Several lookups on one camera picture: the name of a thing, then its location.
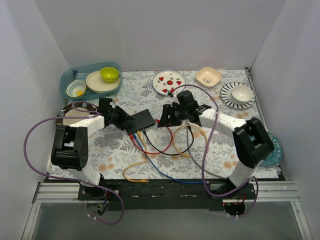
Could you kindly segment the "black network switch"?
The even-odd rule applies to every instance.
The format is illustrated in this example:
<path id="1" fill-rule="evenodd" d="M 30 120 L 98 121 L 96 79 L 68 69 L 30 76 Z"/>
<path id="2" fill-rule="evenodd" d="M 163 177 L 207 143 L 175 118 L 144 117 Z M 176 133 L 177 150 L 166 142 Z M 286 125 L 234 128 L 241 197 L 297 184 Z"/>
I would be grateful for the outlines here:
<path id="1" fill-rule="evenodd" d="M 125 130 L 128 135 L 147 129 L 156 124 L 148 109 L 142 110 L 130 116 L 130 119 L 125 125 Z"/>

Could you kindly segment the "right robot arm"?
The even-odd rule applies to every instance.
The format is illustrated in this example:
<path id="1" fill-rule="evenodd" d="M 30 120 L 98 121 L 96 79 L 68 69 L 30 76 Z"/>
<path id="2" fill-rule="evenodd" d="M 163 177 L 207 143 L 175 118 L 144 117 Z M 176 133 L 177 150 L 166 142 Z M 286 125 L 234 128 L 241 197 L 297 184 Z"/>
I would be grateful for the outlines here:
<path id="1" fill-rule="evenodd" d="M 178 93 L 173 96 L 172 103 L 163 105 L 158 126 L 176 127 L 184 120 L 233 138 L 238 162 L 225 184 L 211 193 L 239 198 L 245 192 L 244 185 L 255 168 L 274 150 L 274 144 L 262 122 L 256 117 L 239 119 L 219 113 L 217 108 L 209 105 L 199 105 L 189 90 Z"/>

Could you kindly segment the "dark rimmed plate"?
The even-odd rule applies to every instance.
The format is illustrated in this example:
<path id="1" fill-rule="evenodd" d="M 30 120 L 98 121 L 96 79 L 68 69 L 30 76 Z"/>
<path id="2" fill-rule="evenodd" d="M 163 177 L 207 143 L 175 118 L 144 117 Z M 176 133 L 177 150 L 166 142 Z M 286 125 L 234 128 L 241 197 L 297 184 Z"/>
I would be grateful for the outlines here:
<path id="1" fill-rule="evenodd" d="M 92 104 L 87 104 L 87 103 L 75 103 L 74 104 L 75 108 L 72 108 L 72 104 L 66 105 L 59 113 L 58 117 L 86 117 L 89 115 L 88 112 L 83 112 L 83 111 L 95 111 L 96 106 Z M 72 118 L 72 119 L 56 119 L 55 120 L 55 125 L 60 126 L 60 125 L 65 125 L 65 126 L 70 126 L 72 124 L 75 124 L 79 121 L 83 120 L 77 119 L 77 118 Z"/>

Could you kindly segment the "lime green bowl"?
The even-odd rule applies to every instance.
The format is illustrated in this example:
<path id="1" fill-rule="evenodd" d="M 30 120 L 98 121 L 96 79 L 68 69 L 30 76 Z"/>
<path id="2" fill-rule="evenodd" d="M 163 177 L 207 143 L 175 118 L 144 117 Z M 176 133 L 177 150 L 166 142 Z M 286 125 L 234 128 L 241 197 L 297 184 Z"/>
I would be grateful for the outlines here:
<path id="1" fill-rule="evenodd" d="M 115 82 L 119 77 L 119 71 L 113 67 L 104 67 L 100 70 L 101 78 L 107 83 Z"/>

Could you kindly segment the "beige square bowl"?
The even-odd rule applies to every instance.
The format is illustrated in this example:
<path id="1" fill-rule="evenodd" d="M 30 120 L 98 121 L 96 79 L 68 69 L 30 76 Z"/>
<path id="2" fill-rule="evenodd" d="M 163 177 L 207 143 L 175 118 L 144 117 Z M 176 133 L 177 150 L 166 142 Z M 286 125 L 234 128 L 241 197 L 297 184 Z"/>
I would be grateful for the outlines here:
<path id="1" fill-rule="evenodd" d="M 195 74 L 195 80 L 206 88 L 213 88 L 222 80 L 222 74 L 212 67 L 203 67 Z"/>

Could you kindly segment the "teal plastic basin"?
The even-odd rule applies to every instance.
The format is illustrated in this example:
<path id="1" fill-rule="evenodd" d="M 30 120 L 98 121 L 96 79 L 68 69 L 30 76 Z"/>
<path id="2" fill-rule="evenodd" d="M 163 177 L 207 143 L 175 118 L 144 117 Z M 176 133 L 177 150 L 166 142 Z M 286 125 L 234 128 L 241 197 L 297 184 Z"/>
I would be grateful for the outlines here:
<path id="1" fill-rule="evenodd" d="M 103 68 L 116 69 L 117 80 L 111 83 L 104 81 L 101 76 Z M 60 92 L 68 100 L 89 101 L 114 96 L 120 91 L 122 84 L 123 75 L 120 65 L 108 61 L 67 70 L 60 80 Z"/>

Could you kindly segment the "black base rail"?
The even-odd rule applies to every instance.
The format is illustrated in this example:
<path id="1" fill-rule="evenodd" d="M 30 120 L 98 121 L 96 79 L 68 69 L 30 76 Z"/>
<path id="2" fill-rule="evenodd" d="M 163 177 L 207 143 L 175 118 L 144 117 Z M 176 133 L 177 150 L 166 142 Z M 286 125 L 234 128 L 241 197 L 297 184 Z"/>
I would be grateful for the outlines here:
<path id="1" fill-rule="evenodd" d="M 171 180 L 153 179 L 147 183 L 130 182 L 127 180 L 103 180 L 101 185 L 116 192 L 124 202 L 125 210 L 167 210 L 167 209 L 209 209 L 223 211 L 223 200 L 212 198 L 200 184 L 184 184 Z M 249 183 L 234 196 L 245 200 L 255 198 L 254 185 Z M 112 193 L 100 188 L 80 185 L 77 200 L 103 203 L 107 200 L 109 211 L 122 209 L 120 200 Z"/>

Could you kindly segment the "strawberry pattern plate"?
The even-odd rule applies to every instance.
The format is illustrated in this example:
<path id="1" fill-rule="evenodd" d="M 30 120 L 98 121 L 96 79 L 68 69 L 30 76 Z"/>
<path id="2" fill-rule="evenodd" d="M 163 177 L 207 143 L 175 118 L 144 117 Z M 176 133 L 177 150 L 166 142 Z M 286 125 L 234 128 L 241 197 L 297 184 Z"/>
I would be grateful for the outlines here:
<path id="1" fill-rule="evenodd" d="M 152 80 L 153 89 L 162 96 L 167 96 L 173 89 L 185 84 L 184 76 L 172 70 L 161 71 Z"/>

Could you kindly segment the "teal scalloped plate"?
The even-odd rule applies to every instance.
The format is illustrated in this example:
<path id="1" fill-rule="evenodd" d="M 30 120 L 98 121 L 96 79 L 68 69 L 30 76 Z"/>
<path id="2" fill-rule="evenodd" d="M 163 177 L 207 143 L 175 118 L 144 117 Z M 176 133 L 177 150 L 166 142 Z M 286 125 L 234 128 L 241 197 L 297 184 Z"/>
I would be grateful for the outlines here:
<path id="1" fill-rule="evenodd" d="M 268 136 L 273 143 L 274 149 L 272 153 L 261 162 L 260 167 L 275 167 L 283 158 L 284 151 L 280 141 L 270 132 L 268 132 Z"/>

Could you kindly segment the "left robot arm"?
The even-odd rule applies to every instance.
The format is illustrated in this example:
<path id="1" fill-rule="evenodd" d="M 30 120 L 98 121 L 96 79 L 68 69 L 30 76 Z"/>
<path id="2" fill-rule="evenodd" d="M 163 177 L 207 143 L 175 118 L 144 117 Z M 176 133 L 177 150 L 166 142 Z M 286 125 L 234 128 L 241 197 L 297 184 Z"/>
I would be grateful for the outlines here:
<path id="1" fill-rule="evenodd" d="M 56 127 L 50 161 L 52 165 L 73 174 L 89 188 L 89 194 L 95 200 L 106 196 L 106 187 L 101 184 L 103 176 L 89 163 L 89 137 L 95 132 L 114 125 L 126 130 L 135 123 L 135 119 L 119 106 L 113 106 L 111 98 L 100 98 L 97 113 L 71 125 Z"/>

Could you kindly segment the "blue striped plate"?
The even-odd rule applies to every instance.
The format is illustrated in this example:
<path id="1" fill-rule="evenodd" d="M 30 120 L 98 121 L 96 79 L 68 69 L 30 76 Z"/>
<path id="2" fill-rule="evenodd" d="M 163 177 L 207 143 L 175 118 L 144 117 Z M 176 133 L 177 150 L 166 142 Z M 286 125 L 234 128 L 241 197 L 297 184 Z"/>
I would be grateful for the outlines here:
<path id="1" fill-rule="evenodd" d="M 220 95 L 221 95 L 221 99 L 222 101 L 230 108 L 232 109 L 237 109 L 237 110 L 245 110 L 248 109 L 250 107 L 252 107 L 254 105 L 254 103 L 256 102 L 256 95 L 253 91 L 253 89 L 248 86 L 249 88 L 251 88 L 251 90 L 253 91 L 253 98 L 248 101 L 248 102 L 239 102 L 237 100 L 235 100 L 232 95 L 231 95 L 231 90 L 233 87 L 238 86 L 238 85 L 242 85 L 242 86 L 248 86 L 245 83 L 242 82 L 228 82 L 226 84 L 224 84 L 220 90 Z"/>

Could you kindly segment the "white bowl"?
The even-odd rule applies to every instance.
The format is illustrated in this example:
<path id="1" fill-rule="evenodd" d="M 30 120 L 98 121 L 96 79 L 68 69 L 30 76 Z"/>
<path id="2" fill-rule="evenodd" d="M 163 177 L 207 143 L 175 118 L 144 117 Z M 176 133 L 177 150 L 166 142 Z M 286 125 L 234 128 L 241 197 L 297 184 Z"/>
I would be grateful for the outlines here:
<path id="1" fill-rule="evenodd" d="M 241 103 L 246 103 L 254 97 L 254 93 L 246 85 L 236 85 L 231 90 L 231 96 Z"/>

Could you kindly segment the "floral tablecloth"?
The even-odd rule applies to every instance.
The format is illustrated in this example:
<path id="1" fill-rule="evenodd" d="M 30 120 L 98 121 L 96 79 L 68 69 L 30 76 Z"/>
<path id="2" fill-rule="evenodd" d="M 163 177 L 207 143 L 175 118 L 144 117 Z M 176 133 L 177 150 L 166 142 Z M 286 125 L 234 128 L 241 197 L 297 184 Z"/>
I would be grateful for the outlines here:
<path id="1" fill-rule="evenodd" d="M 51 162 L 84 180 L 99 175 L 88 164 L 88 137 L 109 125 L 128 134 L 157 125 L 162 128 L 181 128 L 184 120 L 190 127 L 210 128 L 233 139 L 238 162 L 229 179 L 234 185 L 249 178 L 258 166 L 273 166 L 283 154 L 278 140 L 266 131 L 257 118 L 244 120 L 220 113 L 217 108 L 199 105 L 189 90 L 181 91 L 182 84 L 169 85 L 164 92 L 172 103 L 163 106 L 160 120 L 153 120 L 148 110 L 128 115 L 119 106 L 112 106 L 110 98 L 101 98 L 99 105 L 84 108 L 82 101 L 74 102 L 70 110 L 81 113 L 75 123 L 65 124 L 65 116 L 56 117 L 57 133 L 54 139 Z"/>

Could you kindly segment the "aluminium frame rail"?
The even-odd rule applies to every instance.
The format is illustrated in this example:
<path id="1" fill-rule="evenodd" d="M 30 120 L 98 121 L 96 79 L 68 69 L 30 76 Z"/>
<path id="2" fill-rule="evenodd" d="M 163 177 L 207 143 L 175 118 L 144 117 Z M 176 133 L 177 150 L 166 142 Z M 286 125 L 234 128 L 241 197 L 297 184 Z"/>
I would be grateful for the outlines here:
<path id="1" fill-rule="evenodd" d="M 152 180 L 149 183 L 106 180 L 104 185 L 122 197 L 127 210 L 210 209 L 223 211 L 224 204 L 228 205 L 233 202 L 230 197 L 214 199 L 205 193 L 200 185 L 184 185 L 168 180 Z M 239 189 L 235 196 L 240 197 L 240 204 L 289 203 L 302 238 L 312 239 L 300 196 L 293 181 L 261 181 L 258 185 L 250 182 Z M 22 239 L 32 239 L 43 203 L 98 204 L 103 200 L 104 197 L 100 190 L 82 184 L 53 180 L 39 183 Z"/>

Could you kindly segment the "blue patterned small bowl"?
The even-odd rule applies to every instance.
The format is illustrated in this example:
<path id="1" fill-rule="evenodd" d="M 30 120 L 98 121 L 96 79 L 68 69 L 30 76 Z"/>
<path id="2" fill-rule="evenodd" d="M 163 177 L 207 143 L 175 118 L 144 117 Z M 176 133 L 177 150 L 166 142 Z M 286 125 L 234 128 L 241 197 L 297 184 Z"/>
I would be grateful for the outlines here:
<path id="1" fill-rule="evenodd" d="M 86 93 L 87 85 L 83 80 L 74 80 L 66 88 L 66 95 L 71 98 L 78 98 Z"/>

